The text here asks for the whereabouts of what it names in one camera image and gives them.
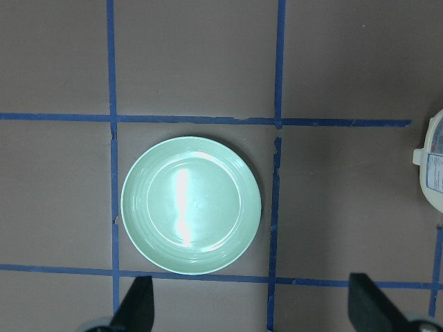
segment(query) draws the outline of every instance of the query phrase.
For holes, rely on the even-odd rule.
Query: label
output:
[[[432,137],[431,152],[443,154],[443,121],[440,121],[435,128],[434,136]]]
[[[426,186],[443,193],[443,156],[428,155],[426,166]]]

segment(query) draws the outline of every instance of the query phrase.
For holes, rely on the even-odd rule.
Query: light green plate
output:
[[[252,172],[232,150],[178,137],[134,163],[121,211],[129,238],[152,263],[198,275],[229,265],[249,247],[261,200]]]

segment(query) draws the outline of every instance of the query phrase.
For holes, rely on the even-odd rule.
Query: white plastic object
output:
[[[443,212],[443,110],[429,121],[423,149],[414,150],[420,166],[420,185],[429,203]]]

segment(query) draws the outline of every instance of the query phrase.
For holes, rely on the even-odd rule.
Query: round ceramic plate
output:
[[[229,265],[249,247],[261,200],[235,152],[207,138],[178,137],[134,163],[121,212],[132,243],[152,263],[197,275]]]

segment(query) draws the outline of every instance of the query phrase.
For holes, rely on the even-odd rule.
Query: plate center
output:
[[[192,251],[214,250],[233,231],[240,212],[238,188],[216,160],[189,157],[153,178],[147,195],[153,226],[168,242]]]

